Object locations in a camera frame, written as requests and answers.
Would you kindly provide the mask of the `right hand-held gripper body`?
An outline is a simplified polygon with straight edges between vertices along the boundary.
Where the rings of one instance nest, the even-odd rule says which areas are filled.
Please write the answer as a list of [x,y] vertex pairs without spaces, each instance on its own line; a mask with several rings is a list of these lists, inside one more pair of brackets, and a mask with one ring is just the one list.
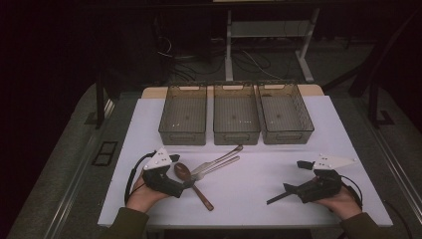
[[308,203],[338,194],[342,181],[336,170],[355,163],[355,158],[320,154],[313,161],[315,178],[299,186],[298,197],[303,203]]

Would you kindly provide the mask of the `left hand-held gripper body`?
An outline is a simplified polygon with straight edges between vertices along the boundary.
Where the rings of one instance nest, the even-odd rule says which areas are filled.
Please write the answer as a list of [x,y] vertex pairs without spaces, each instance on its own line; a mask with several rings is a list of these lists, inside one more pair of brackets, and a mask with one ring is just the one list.
[[184,190],[184,185],[167,176],[167,171],[171,168],[172,163],[171,155],[163,146],[143,167],[142,178],[149,188],[179,198]]

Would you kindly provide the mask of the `brown wooden spoon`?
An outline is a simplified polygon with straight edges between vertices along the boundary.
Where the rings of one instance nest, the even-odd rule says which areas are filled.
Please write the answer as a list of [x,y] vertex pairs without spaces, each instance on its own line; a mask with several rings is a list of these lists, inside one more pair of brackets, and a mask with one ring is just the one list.
[[[174,172],[176,174],[176,176],[181,179],[183,182],[187,181],[187,180],[192,180],[191,179],[191,172],[188,169],[188,167],[186,165],[184,165],[183,163],[177,162],[174,165]],[[214,206],[212,205],[212,203],[206,198],[206,196],[196,187],[196,185],[194,185],[192,187],[192,189],[194,190],[194,192],[197,194],[197,196],[199,197],[199,199],[202,201],[202,203],[204,204],[204,206],[209,210],[212,211],[214,209]]]

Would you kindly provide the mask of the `metal table knife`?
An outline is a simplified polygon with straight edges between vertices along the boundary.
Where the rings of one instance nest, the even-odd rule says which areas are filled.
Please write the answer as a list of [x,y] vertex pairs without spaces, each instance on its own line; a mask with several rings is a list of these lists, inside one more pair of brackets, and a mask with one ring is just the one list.
[[209,161],[209,162],[204,162],[204,163],[200,164],[198,167],[196,167],[192,171],[192,174],[195,174],[195,173],[204,171],[206,169],[210,169],[211,167],[216,166],[216,165],[218,165],[218,164],[220,164],[220,163],[222,163],[222,162],[226,161],[227,159],[230,159],[230,158],[232,158],[234,156],[239,156],[238,153],[240,151],[242,151],[242,150],[243,150],[243,146],[242,145],[238,145],[233,150],[231,150],[230,152],[224,154],[223,156],[221,156],[221,157],[219,157],[219,158],[217,158],[215,160],[212,160],[212,161]]

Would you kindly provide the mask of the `transparent grey plastic bin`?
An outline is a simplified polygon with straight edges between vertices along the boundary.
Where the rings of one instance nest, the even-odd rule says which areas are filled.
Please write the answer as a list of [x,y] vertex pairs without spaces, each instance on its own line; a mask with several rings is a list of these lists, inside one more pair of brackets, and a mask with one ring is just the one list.
[[216,145],[258,143],[261,127],[252,83],[216,84],[213,106],[213,132]]
[[164,145],[206,143],[207,88],[170,86],[158,128]]
[[260,82],[257,93],[264,144],[306,144],[315,127],[296,84]]

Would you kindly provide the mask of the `person's left hand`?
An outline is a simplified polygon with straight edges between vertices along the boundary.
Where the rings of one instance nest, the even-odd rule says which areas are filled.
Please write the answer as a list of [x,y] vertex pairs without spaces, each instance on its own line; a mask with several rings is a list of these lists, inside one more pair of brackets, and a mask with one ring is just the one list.
[[168,195],[155,191],[144,184],[140,176],[133,185],[133,191],[129,195],[125,206],[129,209],[146,213],[159,200],[167,198]]

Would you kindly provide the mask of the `person's right hand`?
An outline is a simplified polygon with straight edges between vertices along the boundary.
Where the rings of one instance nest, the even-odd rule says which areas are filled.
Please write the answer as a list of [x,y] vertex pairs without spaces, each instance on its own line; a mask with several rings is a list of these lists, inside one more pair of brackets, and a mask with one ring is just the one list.
[[349,219],[362,212],[353,195],[345,187],[342,187],[335,196],[317,200],[316,203],[325,206],[341,220]]

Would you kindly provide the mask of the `white table mat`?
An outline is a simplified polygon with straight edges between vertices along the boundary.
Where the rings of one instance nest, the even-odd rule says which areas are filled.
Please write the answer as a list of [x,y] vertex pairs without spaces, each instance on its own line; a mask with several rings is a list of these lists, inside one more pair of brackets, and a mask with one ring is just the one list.
[[[302,204],[290,195],[267,205],[270,198],[283,193],[283,183],[300,185],[314,177],[310,170],[299,169],[298,160],[315,161],[319,156],[352,159],[353,165],[337,169],[361,189],[363,210],[383,227],[392,225],[362,161],[328,96],[305,97],[315,131],[306,144],[246,145],[237,155],[240,160],[207,174],[195,183],[215,209],[208,211],[192,189],[180,198],[167,198],[149,211],[152,228],[294,228],[337,226],[337,218],[313,203]],[[165,99],[140,99],[112,176],[98,225],[109,226],[124,205],[126,183],[138,160],[162,147],[158,133]],[[207,143],[203,146],[166,146],[170,154],[179,154],[180,162],[191,170],[232,150],[236,145],[215,145],[212,123],[208,122]]]

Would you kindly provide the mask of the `dark metal stand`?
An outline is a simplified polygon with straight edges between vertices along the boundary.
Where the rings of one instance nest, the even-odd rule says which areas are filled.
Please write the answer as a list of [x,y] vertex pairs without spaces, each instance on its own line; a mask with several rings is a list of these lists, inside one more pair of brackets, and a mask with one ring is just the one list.
[[378,109],[378,95],[378,85],[376,83],[371,83],[369,86],[368,119],[375,128],[379,128],[381,125],[394,124],[394,121],[387,111],[380,111]]
[[113,96],[110,80],[103,73],[96,74],[97,123],[100,128],[106,119],[106,101]]

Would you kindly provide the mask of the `white metal stand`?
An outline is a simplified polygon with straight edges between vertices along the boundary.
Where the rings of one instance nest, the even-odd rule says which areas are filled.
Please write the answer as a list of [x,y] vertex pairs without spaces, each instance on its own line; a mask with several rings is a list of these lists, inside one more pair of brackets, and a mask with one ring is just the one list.
[[233,81],[232,40],[240,38],[302,38],[295,56],[307,83],[315,81],[306,60],[306,54],[317,25],[319,8],[314,8],[308,20],[234,21],[233,12],[227,11],[225,77]]

